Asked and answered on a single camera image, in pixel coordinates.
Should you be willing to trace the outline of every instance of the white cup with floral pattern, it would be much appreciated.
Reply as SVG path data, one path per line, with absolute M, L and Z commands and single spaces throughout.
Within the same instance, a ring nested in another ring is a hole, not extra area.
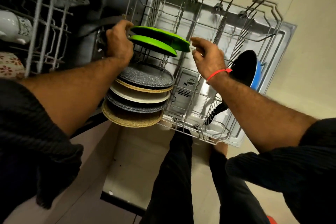
M 6 42 L 27 44 L 32 36 L 30 20 L 10 11 L 0 10 L 0 39 Z
M 19 58 L 11 52 L 0 52 L 0 78 L 23 79 L 25 68 Z

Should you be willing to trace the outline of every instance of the lime green plate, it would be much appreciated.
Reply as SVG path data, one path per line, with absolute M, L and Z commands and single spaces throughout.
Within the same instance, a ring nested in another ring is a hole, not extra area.
M 143 36 L 143 35 L 132 35 L 129 38 L 133 43 L 145 47 L 147 49 L 153 50 L 154 52 L 162 53 L 164 55 L 177 57 L 176 51 L 171 48 L 169 45 L 160 42 L 156 39 Z
M 183 39 L 179 35 L 170 33 L 168 31 L 144 26 L 134 26 L 133 28 L 131 28 L 131 31 L 133 31 L 137 35 L 143 35 L 157 39 L 171 46 L 175 50 L 182 52 L 190 52 L 189 49 L 190 43 L 187 40 Z

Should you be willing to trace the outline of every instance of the red bracelet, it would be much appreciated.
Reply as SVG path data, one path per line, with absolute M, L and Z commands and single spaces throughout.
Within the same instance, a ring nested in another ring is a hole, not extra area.
M 210 76 L 208 77 L 207 82 L 208 82 L 214 75 L 218 74 L 219 72 L 223 72 L 223 71 L 225 71 L 225 72 L 227 72 L 227 73 L 230 73 L 230 72 L 232 71 L 232 69 L 231 69 L 231 68 L 227 68 L 227 69 L 220 69 L 220 70 L 217 70 L 216 72 L 214 72 L 212 75 L 210 75 Z

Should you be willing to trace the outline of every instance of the bare foot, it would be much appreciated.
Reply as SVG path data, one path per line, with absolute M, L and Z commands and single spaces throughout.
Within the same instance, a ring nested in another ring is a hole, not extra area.
M 226 143 L 218 142 L 213 148 L 226 157 L 228 153 L 228 145 Z

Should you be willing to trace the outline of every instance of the leg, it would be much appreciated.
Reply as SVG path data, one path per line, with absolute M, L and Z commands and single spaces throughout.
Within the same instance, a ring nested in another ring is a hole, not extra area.
M 258 223 L 270 224 L 258 200 L 245 181 L 228 176 L 225 172 L 227 145 L 218 143 L 213 149 L 209 163 L 212 179 L 220 200 L 220 224 Z
M 191 202 L 191 136 L 175 132 L 140 224 L 194 223 Z

